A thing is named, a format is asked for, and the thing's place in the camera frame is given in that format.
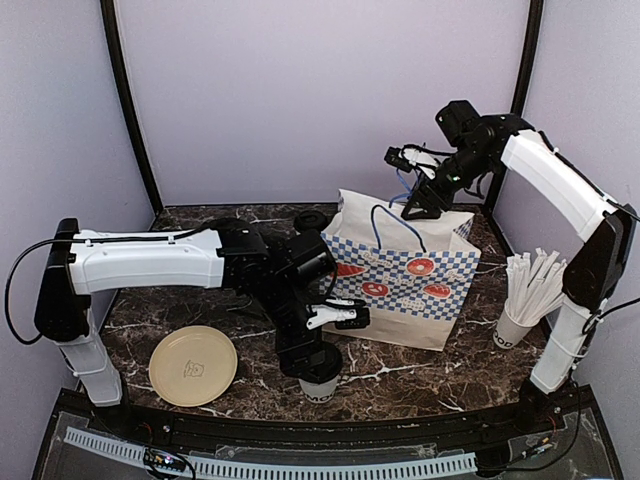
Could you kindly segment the blue checkered paper bag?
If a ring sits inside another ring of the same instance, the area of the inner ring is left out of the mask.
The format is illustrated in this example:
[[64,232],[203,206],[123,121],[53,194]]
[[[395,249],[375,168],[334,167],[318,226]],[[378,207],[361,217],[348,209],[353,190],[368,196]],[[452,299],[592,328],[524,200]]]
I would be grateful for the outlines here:
[[370,324],[350,337],[441,351],[476,273],[481,251],[469,242],[474,215],[401,218],[402,207],[351,190],[322,236],[338,264],[335,296],[361,299]]

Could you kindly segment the black plastic cup lid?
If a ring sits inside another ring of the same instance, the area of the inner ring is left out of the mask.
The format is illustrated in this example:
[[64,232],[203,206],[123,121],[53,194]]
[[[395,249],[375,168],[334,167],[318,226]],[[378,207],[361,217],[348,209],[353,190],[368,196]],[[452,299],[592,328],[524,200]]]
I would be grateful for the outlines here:
[[318,232],[324,230],[328,225],[327,217],[318,210],[305,210],[294,218],[294,229],[302,233],[308,230]]

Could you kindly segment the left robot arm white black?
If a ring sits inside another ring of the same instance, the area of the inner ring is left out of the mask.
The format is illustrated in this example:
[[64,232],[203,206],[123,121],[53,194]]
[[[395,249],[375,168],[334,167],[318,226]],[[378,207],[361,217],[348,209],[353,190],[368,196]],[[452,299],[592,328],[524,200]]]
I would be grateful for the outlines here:
[[232,289],[249,296],[276,328],[276,353],[288,377],[332,381],[342,368],[338,349],[309,326],[315,303],[307,286],[334,272],[321,235],[308,230],[267,243],[259,230],[223,218],[174,232],[104,233],[62,220],[56,235],[24,250],[50,249],[36,303],[40,337],[64,353],[101,417],[120,436],[141,427],[140,412],[125,401],[121,376],[91,325],[95,292],[134,287],[194,286]]

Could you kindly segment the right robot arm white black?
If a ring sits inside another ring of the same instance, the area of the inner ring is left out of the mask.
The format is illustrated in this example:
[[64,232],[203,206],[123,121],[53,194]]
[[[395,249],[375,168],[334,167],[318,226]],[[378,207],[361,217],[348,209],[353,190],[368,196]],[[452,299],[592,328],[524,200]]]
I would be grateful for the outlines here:
[[568,380],[585,342],[607,315],[605,307],[624,273],[639,218],[632,206],[604,193],[542,131],[516,114],[481,115],[468,101],[455,100],[435,120],[454,153],[406,144],[385,156],[387,164],[418,173],[403,219],[437,219],[451,209],[458,191],[489,172],[510,170],[543,195],[582,242],[563,273],[559,316],[528,380],[549,395]]

